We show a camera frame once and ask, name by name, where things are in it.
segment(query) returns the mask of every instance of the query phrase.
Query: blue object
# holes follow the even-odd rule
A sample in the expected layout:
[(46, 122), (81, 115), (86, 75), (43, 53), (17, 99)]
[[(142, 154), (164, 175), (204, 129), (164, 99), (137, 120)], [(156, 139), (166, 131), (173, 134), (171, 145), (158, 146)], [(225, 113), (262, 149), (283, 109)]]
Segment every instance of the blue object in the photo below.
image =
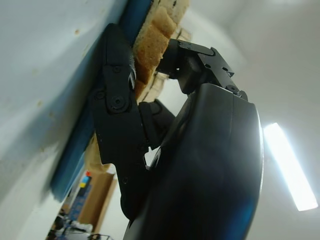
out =
[[(130, 0), (124, 10), (120, 26), (131, 45), (145, 21), (151, 2), (151, 0)], [(100, 77), (97, 79), (95, 86), (102, 86), (102, 79)], [(89, 103), (86, 102), (50, 183), (54, 198), (60, 202), (65, 199), (84, 167), (84, 151), (93, 133), (94, 121)]]

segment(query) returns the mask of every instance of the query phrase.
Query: white wall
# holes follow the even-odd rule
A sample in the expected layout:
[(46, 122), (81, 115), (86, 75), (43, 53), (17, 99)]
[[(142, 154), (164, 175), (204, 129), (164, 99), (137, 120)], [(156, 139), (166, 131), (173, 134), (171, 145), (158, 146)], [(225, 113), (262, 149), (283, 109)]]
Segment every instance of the white wall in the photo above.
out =
[(125, 3), (0, 1), (1, 239), (45, 239), (61, 206), (49, 183), (99, 66), (92, 46)]

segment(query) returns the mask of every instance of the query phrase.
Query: fluorescent light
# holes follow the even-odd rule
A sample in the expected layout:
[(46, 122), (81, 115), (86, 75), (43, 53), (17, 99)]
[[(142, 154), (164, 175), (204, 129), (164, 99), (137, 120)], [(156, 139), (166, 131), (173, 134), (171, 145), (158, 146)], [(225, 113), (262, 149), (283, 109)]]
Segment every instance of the fluorescent light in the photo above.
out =
[(298, 211), (317, 208), (316, 197), (282, 129), (273, 123), (264, 128), (264, 136)]

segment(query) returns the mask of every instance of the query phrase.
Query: black metal bracket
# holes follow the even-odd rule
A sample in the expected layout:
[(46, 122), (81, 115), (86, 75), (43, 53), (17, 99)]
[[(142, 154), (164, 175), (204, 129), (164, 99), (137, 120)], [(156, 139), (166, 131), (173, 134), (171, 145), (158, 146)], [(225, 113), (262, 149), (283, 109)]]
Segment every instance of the black metal bracket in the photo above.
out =
[[(132, 220), (151, 182), (145, 153), (148, 147), (155, 149), (160, 145), (175, 117), (158, 101), (143, 102), (138, 107), (134, 93), (136, 74), (132, 50), (115, 24), (109, 24), (104, 34), (104, 88), (92, 93), (90, 106), (101, 163), (115, 165), (121, 208)], [(168, 119), (157, 123), (159, 116)]]
[(157, 71), (177, 79), (184, 94), (193, 93), (204, 83), (222, 87), (234, 95), (248, 100), (231, 77), (235, 74), (220, 53), (212, 48), (171, 39)]

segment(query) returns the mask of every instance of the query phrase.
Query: wall stain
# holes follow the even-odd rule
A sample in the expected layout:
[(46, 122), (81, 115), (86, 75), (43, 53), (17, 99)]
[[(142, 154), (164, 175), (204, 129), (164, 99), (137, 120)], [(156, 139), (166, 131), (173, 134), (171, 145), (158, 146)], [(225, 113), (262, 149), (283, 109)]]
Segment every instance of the wall stain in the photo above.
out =
[(36, 69), (36, 68), (33, 68), (33, 69), (32, 69), (32, 75), (33, 75), (33, 76), (38, 75), (38, 73), (39, 73), (39, 70), (38, 70), (38, 69)]

